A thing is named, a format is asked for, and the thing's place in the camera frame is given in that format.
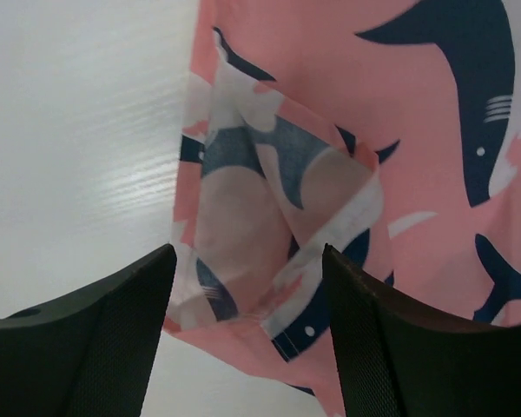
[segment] white surface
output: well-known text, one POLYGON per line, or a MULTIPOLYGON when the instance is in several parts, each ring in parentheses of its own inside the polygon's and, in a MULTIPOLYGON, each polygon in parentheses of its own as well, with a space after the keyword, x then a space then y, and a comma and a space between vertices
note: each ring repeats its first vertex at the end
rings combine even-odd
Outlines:
MULTIPOLYGON (((0 317, 169 237, 196 0, 0 0, 0 317)), ((143 416, 320 417, 164 335, 143 416)))

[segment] navy blue shark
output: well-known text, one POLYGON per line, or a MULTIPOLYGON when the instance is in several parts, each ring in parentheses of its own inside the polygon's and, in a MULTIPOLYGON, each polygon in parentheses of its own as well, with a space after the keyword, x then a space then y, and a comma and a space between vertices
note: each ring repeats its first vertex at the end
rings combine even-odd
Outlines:
POLYGON ((511 28, 502 1, 422 0, 357 36, 387 45, 434 43, 442 50, 458 86, 467 199, 472 207, 488 201, 515 77, 511 28))
MULTIPOLYGON (((338 129, 341 135, 341 139, 344 141, 344 144, 346 145, 347 152, 349 152, 349 155, 355 155, 355 147, 357 146, 357 136, 341 128, 340 126, 336 126, 336 128, 338 129)), ((384 163, 390 156, 392 156, 398 148, 398 146, 399 139, 396 142, 392 143, 390 146, 387 146, 381 150, 377 150, 375 153, 379 157, 379 163, 384 163)))
POLYGON ((355 239, 353 239, 347 247, 342 251, 342 254, 347 256, 355 265, 361 267, 365 265, 368 257, 368 248, 371 243, 371 229, 365 230, 355 239))
POLYGON ((274 130, 261 132, 250 127, 249 134, 256 145, 270 145, 275 148, 284 193, 296 208, 303 209, 300 192, 303 175, 314 158, 330 146, 281 117, 275 118, 274 130))
POLYGON ((202 163, 201 156, 204 155, 205 145, 183 135, 181 137, 180 161, 202 163))
POLYGON ((478 258, 494 282, 491 294, 483 307, 475 311, 473 320, 492 323, 505 304, 521 300, 521 274, 512 267, 482 235, 475 237, 478 258))
POLYGON ((243 167, 266 178, 246 127, 220 129, 206 147, 201 176, 204 178, 225 167, 243 167))

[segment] hole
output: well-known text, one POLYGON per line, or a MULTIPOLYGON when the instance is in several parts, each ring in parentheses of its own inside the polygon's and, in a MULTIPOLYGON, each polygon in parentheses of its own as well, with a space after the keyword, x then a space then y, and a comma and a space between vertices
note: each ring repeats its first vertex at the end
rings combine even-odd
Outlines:
POLYGON ((33 315, 37 315, 41 312, 40 308, 26 308, 25 310, 18 311, 15 314, 12 314, 9 319, 21 319, 23 317, 31 317, 33 315))
POLYGON ((314 336, 314 329, 310 326, 307 326, 305 328, 305 333, 307 334, 307 336, 311 336, 313 337, 314 336))

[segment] cloth bag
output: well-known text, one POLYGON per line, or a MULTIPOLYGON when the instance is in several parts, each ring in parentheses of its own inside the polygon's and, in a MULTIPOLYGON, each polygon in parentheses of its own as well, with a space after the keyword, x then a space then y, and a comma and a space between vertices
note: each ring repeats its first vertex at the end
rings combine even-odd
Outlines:
POLYGON ((521 322, 520 0, 202 0, 190 72, 167 331, 343 416, 326 243, 521 322))

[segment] textured black surface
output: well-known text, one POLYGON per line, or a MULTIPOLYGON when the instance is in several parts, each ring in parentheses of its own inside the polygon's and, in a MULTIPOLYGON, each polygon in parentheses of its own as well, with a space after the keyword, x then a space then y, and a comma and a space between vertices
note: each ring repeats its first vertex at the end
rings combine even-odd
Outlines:
POLYGON ((0 320, 0 417, 138 416, 174 271, 165 246, 0 320))
POLYGON ((404 416, 373 300, 355 287, 346 267, 328 250, 324 289, 347 415, 404 416))
POLYGON ((521 326, 431 308, 329 247, 323 264, 348 416, 521 416, 521 326))

